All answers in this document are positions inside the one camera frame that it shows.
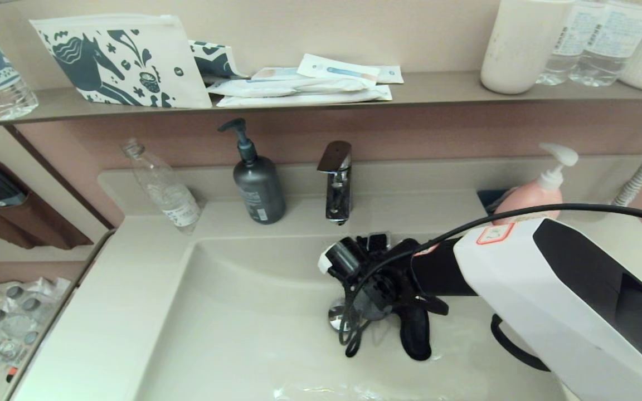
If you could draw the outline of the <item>yellow cloth with black trim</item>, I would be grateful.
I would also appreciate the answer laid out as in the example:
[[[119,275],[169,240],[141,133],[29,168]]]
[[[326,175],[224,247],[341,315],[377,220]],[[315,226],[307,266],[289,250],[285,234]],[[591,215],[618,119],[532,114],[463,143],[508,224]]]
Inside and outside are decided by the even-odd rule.
[[[408,357],[417,361],[425,361],[431,357],[430,345],[430,318],[426,310],[417,305],[400,305],[393,307],[392,314],[400,318],[400,340],[401,345]],[[348,358],[354,357],[360,347],[362,340],[362,333],[368,328],[370,323],[374,321],[356,322],[356,325],[346,335],[346,342],[342,345],[346,346],[346,356]]]

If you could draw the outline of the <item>chrome faucet with lever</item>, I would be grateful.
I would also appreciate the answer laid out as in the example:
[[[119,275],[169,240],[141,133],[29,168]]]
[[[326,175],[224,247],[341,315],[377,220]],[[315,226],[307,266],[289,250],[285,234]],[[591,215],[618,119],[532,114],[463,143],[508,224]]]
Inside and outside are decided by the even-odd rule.
[[[343,226],[352,210],[352,145],[344,140],[330,142],[317,171],[327,175],[325,218]]]

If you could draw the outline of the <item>white ceramic sink basin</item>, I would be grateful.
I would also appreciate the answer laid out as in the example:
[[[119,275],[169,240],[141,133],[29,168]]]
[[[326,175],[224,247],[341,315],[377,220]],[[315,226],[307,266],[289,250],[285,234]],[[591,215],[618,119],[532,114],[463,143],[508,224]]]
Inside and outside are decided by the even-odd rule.
[[[390,316],[348,358],[328,321],[341,299],[318,269],[346,236],[387,232],[420,243],[485,216],[479,190],[507,189],[553,166],[548,158],[354,162],[343,226],[324,216],[326,179],[311,164],[282,165],[288,212],[254,223],[221,168],[185,169],[209,203],[194,234],[171,228],[143,200],[129,170],[99,183],[126,217],[69,301],[11,401],[580,401],[550,371],[499,345],[493,310],[446,296],[430,316],[431,357],[402,348]],[[563,212],[560,222],[609,246],[642,249],[642,222]]]

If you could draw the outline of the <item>dark grey pump bottle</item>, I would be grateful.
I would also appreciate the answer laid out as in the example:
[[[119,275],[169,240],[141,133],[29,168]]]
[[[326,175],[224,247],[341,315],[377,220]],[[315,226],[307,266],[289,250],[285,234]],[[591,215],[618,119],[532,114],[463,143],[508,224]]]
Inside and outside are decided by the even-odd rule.
[[[285,215],[287,204],[275,163],[257,153],[247,136],[245,119],[232,119],[217,130],[234,130],[237,135],[240,161],[232,175],[248,215],[261,225],[278,222]]]

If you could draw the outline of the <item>pink soap pump bottle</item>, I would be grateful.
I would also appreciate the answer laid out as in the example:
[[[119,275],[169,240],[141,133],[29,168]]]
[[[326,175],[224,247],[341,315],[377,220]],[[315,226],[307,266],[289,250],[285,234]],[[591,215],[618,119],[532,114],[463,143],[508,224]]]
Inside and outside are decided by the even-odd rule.
[[[543,171],[535,180],[510,190],[494,213],[563,203],[561,185],[564,177],[562,169],[573,167],[579,160],[578,153],[572,148],[559,144],[542,143],[539,147],[555,158],[556,166]]]

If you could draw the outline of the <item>long white plastic packet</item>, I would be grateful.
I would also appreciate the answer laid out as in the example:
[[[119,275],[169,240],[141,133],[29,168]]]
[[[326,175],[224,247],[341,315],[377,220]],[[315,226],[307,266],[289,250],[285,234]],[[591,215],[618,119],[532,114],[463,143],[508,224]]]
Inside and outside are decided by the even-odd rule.
[[[344,93],[330,94],[301,94],[274,98],[242,98],[225,96],[217,107],[295,107],[295,106],[321,106],[333,104],[351,104],[352,102],[392,101],[393,96],[388,85],[379,85],[374,88]]]
[[[277,98],[300,94],[333,94],[374,88],[355,79],[308,78],[295,80],[224,80],[207,87],[210,94],[241,98]]]

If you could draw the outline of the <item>clear empty plastic bottle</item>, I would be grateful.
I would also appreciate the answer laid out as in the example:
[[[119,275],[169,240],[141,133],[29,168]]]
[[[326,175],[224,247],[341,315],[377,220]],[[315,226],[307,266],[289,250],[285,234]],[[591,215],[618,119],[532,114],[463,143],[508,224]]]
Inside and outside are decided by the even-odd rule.
[[[128,139],[121,150],[132,165],[136,182],[153,205],[181,233],[192,234],[203,206],[176,171],[137,139]]]

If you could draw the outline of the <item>white packet with blue stripe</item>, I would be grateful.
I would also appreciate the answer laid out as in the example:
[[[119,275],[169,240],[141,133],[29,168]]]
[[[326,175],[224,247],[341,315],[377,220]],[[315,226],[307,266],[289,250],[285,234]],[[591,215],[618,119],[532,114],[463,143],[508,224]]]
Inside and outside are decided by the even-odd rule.
[[[381,74],[381,69],[379,67],[357,65],[306,53],[301,59],[296,72],[312,78],[357,81],[362,84],[364,88],[371,88],[376,85],[378,77]]]

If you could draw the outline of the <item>pale pink packet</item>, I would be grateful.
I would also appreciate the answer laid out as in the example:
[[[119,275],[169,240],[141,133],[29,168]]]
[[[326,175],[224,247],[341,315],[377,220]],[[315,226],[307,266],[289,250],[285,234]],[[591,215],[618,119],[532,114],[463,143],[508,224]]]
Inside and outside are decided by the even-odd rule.
[[[295,67],[265,67],[251,77],[255,81],[284,81],[308,79],[300,75]]]

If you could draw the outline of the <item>small horse print pouch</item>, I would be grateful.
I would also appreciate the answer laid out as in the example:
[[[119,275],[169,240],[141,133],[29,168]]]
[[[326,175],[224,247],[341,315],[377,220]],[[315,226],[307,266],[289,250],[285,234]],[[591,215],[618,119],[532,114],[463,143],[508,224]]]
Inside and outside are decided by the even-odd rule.
[[[188,45],[207,86],[221,80],[250,78],[237,68],[232,46],[194,40],[189,40]]]

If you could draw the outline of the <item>tall white cup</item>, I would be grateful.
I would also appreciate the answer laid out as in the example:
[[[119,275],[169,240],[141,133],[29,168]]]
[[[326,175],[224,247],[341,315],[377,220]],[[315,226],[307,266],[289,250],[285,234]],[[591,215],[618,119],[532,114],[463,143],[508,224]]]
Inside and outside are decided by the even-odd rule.
[[[494,93],[517,95],[534,86],[576,0],[501,0],[480,71]]]

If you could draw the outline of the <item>water bottle with white label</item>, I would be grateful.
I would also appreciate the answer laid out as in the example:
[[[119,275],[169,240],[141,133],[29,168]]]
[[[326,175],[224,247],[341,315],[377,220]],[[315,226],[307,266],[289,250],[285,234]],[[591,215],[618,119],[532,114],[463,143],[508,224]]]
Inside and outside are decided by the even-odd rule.
[[[568,73],[581,53],[581,34],[576,28],[576,21],[581,16],[581,2],[576,0],[570,12],[563,21],[563,27],[558,37],[552,54],[546,62],[537,84],[555,86],[568,79]]]
[[[641,42],[642,0],[606,0],[569,79],[588,87],[611,86]]]

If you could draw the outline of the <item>large horse print pouch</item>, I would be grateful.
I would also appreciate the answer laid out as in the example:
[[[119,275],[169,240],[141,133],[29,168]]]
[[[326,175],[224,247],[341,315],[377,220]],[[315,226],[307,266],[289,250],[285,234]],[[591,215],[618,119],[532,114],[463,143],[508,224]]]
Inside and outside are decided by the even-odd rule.
[[[33,19],[31,25],[88,102],[212,106],[178,16],[94,14]]]

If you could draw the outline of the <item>grey wall shelf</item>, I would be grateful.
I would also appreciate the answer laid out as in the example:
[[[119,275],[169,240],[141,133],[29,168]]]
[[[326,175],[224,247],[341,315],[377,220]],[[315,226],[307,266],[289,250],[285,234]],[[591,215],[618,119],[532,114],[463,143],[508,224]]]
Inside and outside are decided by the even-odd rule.
[[[426,107],[456,104],[496,104],[497,102],[642,102],[642,90],[623,83],[591,88],[577,83],[535,86],[526,93],[504,95],[489,91],[480,83],[479,71],[412,72],[403,84],[391,86],[392,100],[347,102],[319,105],[321,110],[387,109],[388,107]],[[123,116],[184,115],[224,113],[218,107],[221,97],[212,95],[211,107],[145,107],[88,102],[74,88],[36,91],[39,105],[18,119],[0,121],[2,125],[23,125],[52,121]]]

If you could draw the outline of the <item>brown wall holder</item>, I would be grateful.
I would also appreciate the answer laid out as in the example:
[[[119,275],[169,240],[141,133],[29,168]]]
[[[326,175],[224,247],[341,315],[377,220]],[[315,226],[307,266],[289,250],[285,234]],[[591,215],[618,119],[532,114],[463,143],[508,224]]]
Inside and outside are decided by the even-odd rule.
[[[27,192],[20,206],[0,208],[0,239],[27,250],[37,247],[71,250],[92,244],[73,223],[1,162],[0,172]]]

